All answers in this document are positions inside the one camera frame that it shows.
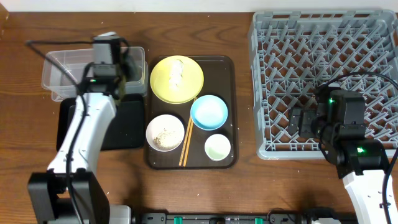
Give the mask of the pink white bowl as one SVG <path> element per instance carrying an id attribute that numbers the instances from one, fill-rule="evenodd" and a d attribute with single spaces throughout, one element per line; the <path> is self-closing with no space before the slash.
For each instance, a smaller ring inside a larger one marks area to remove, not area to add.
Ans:
<path id="1" fill-rule="evenodd" d="M 154 142 L 156 135 L 158 135 L 164 129 L 168 131 L 175 131 L 179 136 L 179 143 L 173 149 L 161 150 Z M 146 129 L 146 140 L 149 146 L 160 152 L 169 152 L 176 149 L 182 143 L 184 135 L 185 128 L 183 123 L 176 116 L 171 114 L 162 114 L 155 117 L 150 121 Z"/>

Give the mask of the light blue bowl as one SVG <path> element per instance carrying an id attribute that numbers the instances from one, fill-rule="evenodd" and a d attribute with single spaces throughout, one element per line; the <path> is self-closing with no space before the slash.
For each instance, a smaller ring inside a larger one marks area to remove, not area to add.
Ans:
<path id="1" fill-rule="evenodd" d="M 228 107 L 220 97 L 204 95 L 192 104 L 190 116 L 196 127 L 213 131 L 225 124 L 228 118 Z"/>

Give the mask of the white green cup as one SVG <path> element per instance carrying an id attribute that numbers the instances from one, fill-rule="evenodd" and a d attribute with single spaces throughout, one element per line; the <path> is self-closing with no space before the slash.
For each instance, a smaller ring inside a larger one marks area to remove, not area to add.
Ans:
<path id="1" fill-rule="evenodd" d="M 222 134 L 213 134 L 205 141 L 205 153 L 212 161 L 225 159 L 230 151 L 229 139 Z"/>

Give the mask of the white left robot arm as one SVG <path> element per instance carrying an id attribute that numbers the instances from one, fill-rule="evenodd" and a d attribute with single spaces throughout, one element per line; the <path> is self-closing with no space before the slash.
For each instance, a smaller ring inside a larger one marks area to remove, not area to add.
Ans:
<path id="1" fill-rule="evenodd" d="M 38 223 L 131 223 L 127 205 L 110 205 L 96 178 L 98 157 L 117 113 L 125 77 L 118 65 L 89 63 L 75 112 L 46 172 L 32 173 L 28 192 Z"/>

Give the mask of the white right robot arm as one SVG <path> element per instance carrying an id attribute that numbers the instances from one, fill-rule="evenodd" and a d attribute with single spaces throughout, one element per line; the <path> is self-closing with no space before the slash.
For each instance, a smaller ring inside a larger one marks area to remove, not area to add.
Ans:
<path id="1" fill-rule="evenodd" d="M 365 137 L 362 94 L 333 88 L 317 91 L 315 98 L 315 109 L 289 110 L 288 132 L 318 140 L 323 157 L 343 181 L 358 223 L 397 223 L 393 162 L 380 141 Z"/>

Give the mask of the rice food waste pile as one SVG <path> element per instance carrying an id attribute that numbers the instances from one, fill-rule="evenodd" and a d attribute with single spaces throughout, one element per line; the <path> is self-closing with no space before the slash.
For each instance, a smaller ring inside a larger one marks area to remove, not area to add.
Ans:
<path id="1" fill-rule="evenodd" d="M 175 131 L 164 129 L 154 138 L 154 142 L 161 150 L 173 149 L 179 143 L 179 136 Z"/>

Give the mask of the white tissue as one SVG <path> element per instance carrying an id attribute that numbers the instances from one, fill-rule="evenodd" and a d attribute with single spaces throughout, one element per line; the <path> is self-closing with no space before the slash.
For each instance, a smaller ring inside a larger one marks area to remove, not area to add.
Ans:
<path id="1" fill-rule="evenodd" d="M 169 85 L 171 89 L 177 90 L 182 81 L 184 64 L 181 60 L 176 59 L 172 62 L 169 73 Z"/>

